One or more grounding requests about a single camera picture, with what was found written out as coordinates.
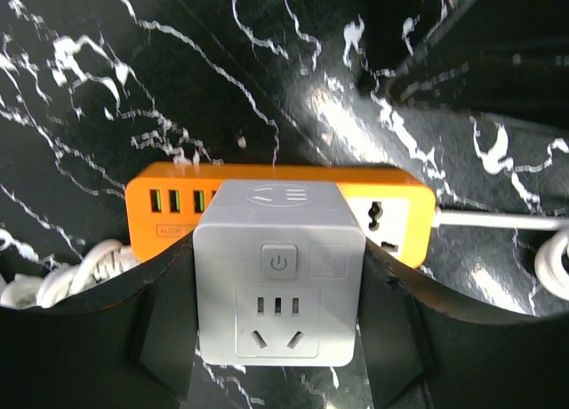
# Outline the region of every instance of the coiled white cable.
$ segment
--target coiled white cable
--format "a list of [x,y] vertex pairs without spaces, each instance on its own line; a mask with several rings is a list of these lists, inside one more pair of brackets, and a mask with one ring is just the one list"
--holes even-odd
[[105,240],[94,246],[80,264],[63,264],[46,277],[16,275],[0,294],[0,306],[48,309],[68,296],[94,287],[139,265],[130,246]]
[[510,215],[506,213],[445,211],[437,208],[433,227],[464,225],[499,229],[539,229],[557,231],[535,254],[535,275],[550,293],[569,301],[569,273],[562,262],[569,255],[569,218]]

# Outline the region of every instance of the orange power strip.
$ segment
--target orange power strip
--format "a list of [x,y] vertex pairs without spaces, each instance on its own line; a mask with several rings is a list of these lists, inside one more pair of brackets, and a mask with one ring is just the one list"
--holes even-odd
[[147,261],[186,236],[227,179],[325,180],[336,182],[346,199],[407,199],[405,245],[397,257],[416,268],[427,255],[435,195],[429,187],[399,169],[154,163],[129,182],[125,191],[135,256]]

